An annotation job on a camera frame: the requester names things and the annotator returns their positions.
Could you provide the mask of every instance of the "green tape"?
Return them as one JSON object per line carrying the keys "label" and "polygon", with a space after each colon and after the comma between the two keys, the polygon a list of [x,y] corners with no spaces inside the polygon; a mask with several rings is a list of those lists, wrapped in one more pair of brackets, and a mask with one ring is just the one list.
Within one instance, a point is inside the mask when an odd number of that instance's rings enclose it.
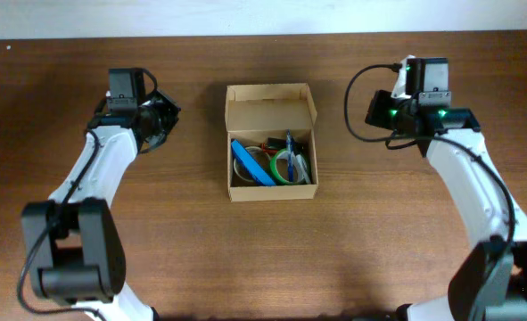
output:
{"label": "green tape", "polygon": [[284,148],[281,151],[277,152],[275,156],[271,159],[271,174],[277,180],[279,183],[283,185],[296,185],[294,182],[289,182],[288,180],[284,179],[281,174],[279,174],[279,171],[277,170],[277,157],[284,152],[287,152],[287,149]]}

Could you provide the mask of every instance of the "blue object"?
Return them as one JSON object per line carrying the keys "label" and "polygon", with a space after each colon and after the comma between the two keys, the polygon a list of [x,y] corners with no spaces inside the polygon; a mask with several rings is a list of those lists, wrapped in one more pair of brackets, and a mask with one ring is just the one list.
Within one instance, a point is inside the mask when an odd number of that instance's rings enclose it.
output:
{"label": "blue object", "polygon": [[289,175],[289,182],[295,181],[295,176],[293,173],[294,170],[292,166],[292,157],[291,157],[293,146],[294,146],[294,143],[292,141],[291,130],[287,129],[287,152],[289,153],[287,155],[287,173]]}
{"label": "blue object", "polygon": [[231,152],[240,164],[249,172],[258,185],[276,186],[271,176],[253,159],[239,141],[231,142]]}

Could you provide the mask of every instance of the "blue tape roll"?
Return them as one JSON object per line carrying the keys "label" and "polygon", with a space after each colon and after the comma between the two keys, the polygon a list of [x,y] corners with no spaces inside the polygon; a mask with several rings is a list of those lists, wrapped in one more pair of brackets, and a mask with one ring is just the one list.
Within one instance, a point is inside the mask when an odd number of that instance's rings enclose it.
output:
{"label": "blue tape roll", "polygon": [[276,186],[273,178],[253,159],[253,156],[245,150],[239,141],[234,140],[231,142],[231,151],[237,161],[245,167],[258,185]]}

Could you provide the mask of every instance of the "box lid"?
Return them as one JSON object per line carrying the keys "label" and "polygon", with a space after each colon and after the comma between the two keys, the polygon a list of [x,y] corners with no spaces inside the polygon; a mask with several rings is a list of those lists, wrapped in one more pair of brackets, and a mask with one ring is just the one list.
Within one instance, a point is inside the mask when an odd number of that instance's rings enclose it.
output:
{"label": "box lid", "polygon": [[228,86],[226,126],[239,130],[310,129],[317,110],[307,84]]}

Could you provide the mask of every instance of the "white wall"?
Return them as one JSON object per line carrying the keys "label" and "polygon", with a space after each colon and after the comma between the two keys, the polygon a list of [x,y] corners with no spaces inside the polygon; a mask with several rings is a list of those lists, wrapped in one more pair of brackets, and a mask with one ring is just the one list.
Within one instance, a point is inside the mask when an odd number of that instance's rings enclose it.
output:
{"label": "white wall", "polygon": [[0,0],[0,38],[527,29],[527,0]]}

